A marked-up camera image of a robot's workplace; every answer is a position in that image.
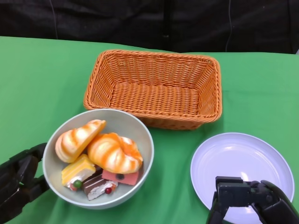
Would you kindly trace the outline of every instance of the yellow cake slice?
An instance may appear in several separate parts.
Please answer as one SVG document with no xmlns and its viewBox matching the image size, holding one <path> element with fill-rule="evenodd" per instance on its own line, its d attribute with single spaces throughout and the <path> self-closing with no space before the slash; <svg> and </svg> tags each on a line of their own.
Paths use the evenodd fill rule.
<svg viewBox="0 0 299 224">
<path fill-rule="evenodd" d="M 87 155 L 80 155 L 76 161 L 68 165 L 61 171 L 62 184 L 70 187 L 75 180 L 84 181 L 95 173 L 94 164 Z"/>
</svg>

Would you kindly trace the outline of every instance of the table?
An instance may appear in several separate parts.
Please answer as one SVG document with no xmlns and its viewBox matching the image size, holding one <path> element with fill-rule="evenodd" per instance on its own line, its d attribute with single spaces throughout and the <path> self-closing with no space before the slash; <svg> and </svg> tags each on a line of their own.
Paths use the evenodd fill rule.
<svg viewBox="0 0 299 224">
<path fill-rule="evenodd" d="M 144 50 L 93 42 L 0 37 L 0 163 L 46 142 L 67 119 L 85 111 L 82 101 L 98 54 L 106 49 Z M 295 178 L 299 210 L 299 56 L 206 53 L 221 65 L 223 114 L 195 131 L 150 128 L 155 159 L 140 191 L 119 207 L 85 210 L 48 191 L 10 224 L 203 224 L 208 210 L 190 179 L 194 151 L 223 132 L 252 134 L 274 146 Z M 41 166 L 37 175 L 42 174 Z"/>
</svg>

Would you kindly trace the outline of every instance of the gray bowl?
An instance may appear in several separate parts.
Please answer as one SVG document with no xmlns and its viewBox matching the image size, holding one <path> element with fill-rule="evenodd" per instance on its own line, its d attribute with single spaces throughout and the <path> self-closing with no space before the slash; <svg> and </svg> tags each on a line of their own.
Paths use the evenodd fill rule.
<svg viewBox="0 0 299 224">
<path fill-rule="evenodd" d="M 115 132 L 120 136 L 133 139 L 143 157 L 143 175 L 135 186 L 120 184 L 110 195 L 89 201 L 83 191 L 73 192 L 61 184 L 61 171 L 67 166 L 55 153 L 58 137 L 73 128 L 78 128 L 94 119 L 107 121 L 102 133 Z M 144 183 L 154 159 L 154 143 L 147 127 L 133 115 L 113 110 L 98 109 L 81 113 L 62 124 L 51 136 L 43 154 L 43 173 L 50 188 L 62 199 L 87 209 L 107 209 L 119 205 L 132 197 Z"/>
</svg>

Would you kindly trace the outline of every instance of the croissant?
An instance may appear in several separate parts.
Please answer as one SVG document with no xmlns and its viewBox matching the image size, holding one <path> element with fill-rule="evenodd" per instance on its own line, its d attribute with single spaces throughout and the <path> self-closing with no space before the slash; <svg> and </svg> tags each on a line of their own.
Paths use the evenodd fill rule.
<svg viewBox="0 0 299 224">
<path fill-rule="evenodd" d="M 124 154 L 143 161 L 143 158 L 138 151 L 137 144 L 133 140 L 126 137 L 119 137 L 119 141 Z"/>
<path fill-rule="evenodd" d="M 104 129 L 106 121 L 92 120 L 80 128 L 63 133 L 57 140 L 55 151 L 63 162 L 74 162 L 92 139 Z"/>
<path fill-rule="evenodd" d="M 94 164 L 111 173 L 137 172 L 142 165 L 142 157 L 139 153 L 137 156 L 135 153 L 132 156 L 126 155 L 121 147 L 123 142 L 115 133 L 98 135 L 87 147 L 88 157 Z"/>
</svg>

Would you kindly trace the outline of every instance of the orange wicker basket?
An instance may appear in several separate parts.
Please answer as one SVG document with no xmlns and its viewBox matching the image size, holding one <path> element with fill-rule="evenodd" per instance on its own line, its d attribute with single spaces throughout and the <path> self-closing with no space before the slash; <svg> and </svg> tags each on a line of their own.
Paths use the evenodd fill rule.
<svg viewBox="0 0 299 224">
<path fill-rule="evenodd" d="M 200 55 L 104 51 L 84 107 L 126 111 L 152 127 L 195 129 L 221 116 L 219 63 Z"/>
</svg>

